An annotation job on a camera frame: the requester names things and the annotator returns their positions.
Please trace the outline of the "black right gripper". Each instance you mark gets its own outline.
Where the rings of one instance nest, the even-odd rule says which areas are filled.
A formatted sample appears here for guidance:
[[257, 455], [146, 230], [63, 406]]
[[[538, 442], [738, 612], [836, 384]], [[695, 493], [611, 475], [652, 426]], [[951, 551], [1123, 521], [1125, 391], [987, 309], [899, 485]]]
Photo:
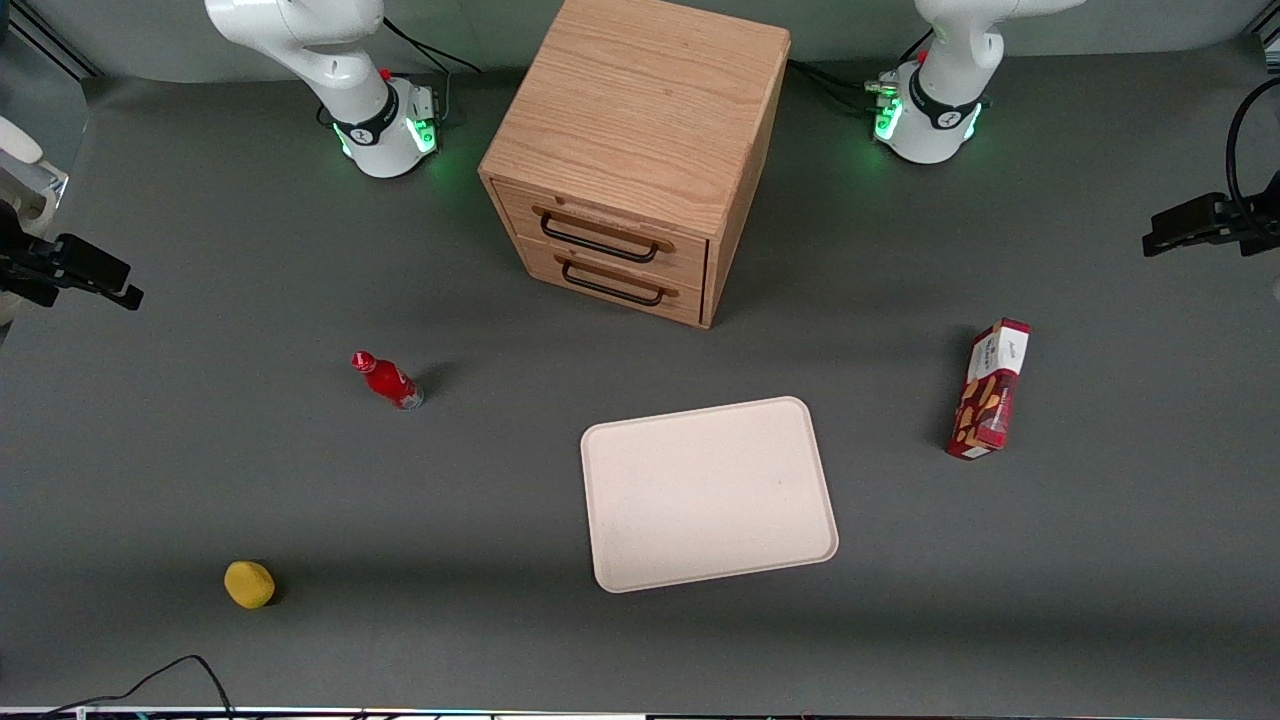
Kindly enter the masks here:
[[[56, 258], [63, 272], [55, 269]], [[3, 293], [52, 307], [63, 290], [78, 290], [137, 311], [145, 292], [128, 283], [129, 273], [129, 264], [78, 236], [46, 241], [27, 233], [17, 210], [1, 202]]]

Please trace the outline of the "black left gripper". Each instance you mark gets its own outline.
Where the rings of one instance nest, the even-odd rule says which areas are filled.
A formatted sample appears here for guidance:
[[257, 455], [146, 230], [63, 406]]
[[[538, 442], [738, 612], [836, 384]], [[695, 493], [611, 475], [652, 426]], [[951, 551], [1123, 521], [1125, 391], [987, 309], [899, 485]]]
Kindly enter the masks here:
[[1152, 229], [1142, 238], [1144, 258], [1157, 258], [1175, 249], [1222, 245], [1238, 241], [1231, 223], [1238, 214], [1245, 233], [1238, 241], [1243, 258], [1279, 249], [1279, 173], [1258, 193], [1242, 193], [1231, 176], [1231, 201], [1225, 193], [1204, 193], [1153, 217]]

